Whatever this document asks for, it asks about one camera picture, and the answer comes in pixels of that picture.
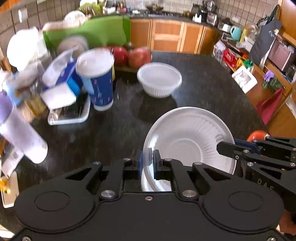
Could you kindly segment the person's right hand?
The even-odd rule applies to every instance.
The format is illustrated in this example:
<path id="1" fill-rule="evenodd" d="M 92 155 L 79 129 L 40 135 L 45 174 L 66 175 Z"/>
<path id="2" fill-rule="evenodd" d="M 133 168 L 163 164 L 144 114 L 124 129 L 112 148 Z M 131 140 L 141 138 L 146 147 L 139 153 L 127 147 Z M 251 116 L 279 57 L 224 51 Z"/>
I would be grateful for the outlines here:
<path id="1" fill-rule="evenodd" d="M 284 210 L 283 215 L 279 222 L 279 230 L 282 233 L 288 233 L 290 235 L 296 234 L 296 225 L 292 221 L 291 214 L 287 210 Z"/>

